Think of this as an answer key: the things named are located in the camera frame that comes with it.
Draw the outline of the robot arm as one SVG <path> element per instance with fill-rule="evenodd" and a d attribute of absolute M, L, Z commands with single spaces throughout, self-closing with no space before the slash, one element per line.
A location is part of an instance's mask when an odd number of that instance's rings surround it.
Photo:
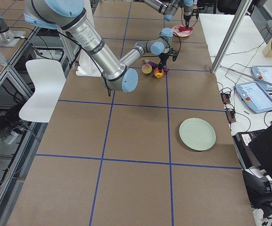
<path fill-rule="evenodd" d="M 171 21 L 177 10 L 182 8 L 186 28 L 189 28 L 189 22 L 193 16 L 193 0 L 172 0 L 169 5 L 162 3 L 160 0 L 141 0 L 141 2 L 162 14 L 166 21 Z"/>
<path fill-rule="evenodd" d="M 173 31 L 164 28 L 156 40 L 137 42 L 123 58 L 117 59 L 86 14 L 82 0 L 25 1 L 25 21 L 33 26 L 59 28 L 69 32 L 86 54 L 101 67 L 102 81 L 108 90 L 134 91 L 138 84 L 138 73 L 131 65 L 146 53 L 160 58 L 160 70 L 169 57 L 176 60 L 178 56 L 177 51 L 171 47 Z"/>

